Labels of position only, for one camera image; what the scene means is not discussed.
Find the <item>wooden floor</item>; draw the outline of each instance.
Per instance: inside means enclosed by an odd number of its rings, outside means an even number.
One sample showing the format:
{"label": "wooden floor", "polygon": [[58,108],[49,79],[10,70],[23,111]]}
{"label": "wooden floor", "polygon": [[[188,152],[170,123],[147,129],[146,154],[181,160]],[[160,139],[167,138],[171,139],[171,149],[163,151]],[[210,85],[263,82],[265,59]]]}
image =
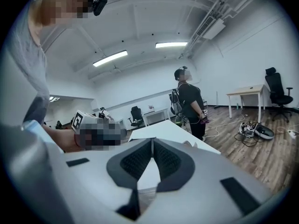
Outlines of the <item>wooden floor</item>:
{"label": "wooden floor", "polygon": [[[257,109],[237,110],[233,108],[232,119],[228,116],[228,108],[220,107],[215,110],[209,107],[208,110],[210,123],[206,126],[206,136],[217,135],[215,128],[218,125],[242,120],[241,113],[245,117],[243,121],[245,123],[248,121],[257,122],[258,118]],[[205,143],[219,150],[223,156],[263,182],[275,194],[290,184],[291,177],[299,163],[299,139],[292,140],[287,133],[278,134],[277,127],[288,128],[299,124],[299,114],[292,113],[289,124],[282,116],[278,116],[275,121],[272,121],[272,116],[269,110],[262,110],[261,123],[277,133],[272,140],[264,140],[253,147],[243,145],[242,142],[234,138],[241,124],[241,122],[237,122],[219,127],[217,130],[220,135],[207,138]],[[183,129],[191,133],[189,124]],[[144,209],[142,205],[149,205],[153,196],[154,191],[140,195],[142,211]]]}

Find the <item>black t-shirt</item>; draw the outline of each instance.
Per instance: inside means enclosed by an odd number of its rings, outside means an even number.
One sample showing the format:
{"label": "black t-shirt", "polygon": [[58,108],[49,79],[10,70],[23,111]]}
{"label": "black t-shirt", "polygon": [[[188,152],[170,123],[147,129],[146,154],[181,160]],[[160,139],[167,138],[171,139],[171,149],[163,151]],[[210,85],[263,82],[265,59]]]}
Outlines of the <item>black t-shirt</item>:
{"label": "black t-shirt", "polygon": [[198,114],[193,110],[191,103],[197,101],[200,108],[204,110],[204,103],[201,98],[200,89],[187,82],[180,82],[178,84],[178,97],[180,103],[183,104],[183,114],[187,118],[197,118]]}

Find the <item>pants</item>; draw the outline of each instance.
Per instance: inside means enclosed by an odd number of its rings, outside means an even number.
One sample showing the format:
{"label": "pants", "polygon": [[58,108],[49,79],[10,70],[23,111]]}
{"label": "pants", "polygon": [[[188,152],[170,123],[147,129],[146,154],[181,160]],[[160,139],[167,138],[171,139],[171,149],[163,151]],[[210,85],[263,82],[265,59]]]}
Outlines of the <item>pants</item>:
{"label": "pants", "polygon": [[202,137],[206,132],[206,124],[201,124],[197,118],[188,118],[190,122],[190,128],[192,135],[196,138],[203,140]]}

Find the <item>ceiling light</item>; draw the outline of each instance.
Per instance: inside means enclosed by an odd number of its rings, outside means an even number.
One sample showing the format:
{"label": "ceiling light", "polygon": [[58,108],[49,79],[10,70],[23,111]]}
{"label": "ceiling light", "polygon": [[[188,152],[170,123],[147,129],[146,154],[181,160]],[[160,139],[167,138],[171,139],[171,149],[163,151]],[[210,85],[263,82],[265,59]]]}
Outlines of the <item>ceiling light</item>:
{"label": "ceiling light", "polygon": [[99,61],[93,63],[93,65],[94,65],[95,67],[98,67],[98,66],[100,66],[100,65],[102,65],[102,64],[105,64],[105,63],[107,63],[107,62],[110,62],[110,61],[112,61],[112,60],[115,60],[115,59],[117,59],[117,58],[120,58],[120,57],[122,57],[122,56],[127,56],[127,55],[128,55],[128,53],[127,53],[126,50],[125,50],[125,51],[121,51],[121,52],[116,53],[116,54],[114,54],[114,55],[112,55],[112,56],[108,56],[108,57],[106,57],[106,58],[104,58],[104,59],[102,59],[102,60],[99,60]]}
{"label": "ceiling light", "polygon": [[187,42],[167,42],[167,43],[156,43],[156,48],[163,47],[185,47]]}

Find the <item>office chair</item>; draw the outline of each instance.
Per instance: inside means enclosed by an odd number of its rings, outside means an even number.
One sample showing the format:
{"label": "office chair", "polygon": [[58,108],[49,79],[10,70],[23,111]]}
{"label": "office chair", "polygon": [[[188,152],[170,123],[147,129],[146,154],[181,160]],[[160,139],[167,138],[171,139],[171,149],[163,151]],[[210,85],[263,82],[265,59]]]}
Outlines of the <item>office chair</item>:
{"label": "office chair", "polygon": [[280,74],[276,72],[274,67],[266,69],[266,81],[270,88],[270,99],[273,104],[279,105],[278,112],[274,115],[272,121],[274,121],[275,117],[279,114],[282,114],[286,118],[286,122],[289,123],[289,119],[286,117],[285,113],[289,113],[290,117],[292,113],[290,111],[285,110],[285,106],[293,101],[293,98],[290,96],[290,90],[292,87],[288,87],[289,90],[288,95],[285,95],[284,89],[281,83]]}
{"label": "office chair", "polygon": [[143,124],[141,109],[138,108],[137,106],[132,107],[131,115],[133,117],[133,122],[131,121],[131,118],[128,118],[131,122],[131,126],[139,128],[139,126]]}

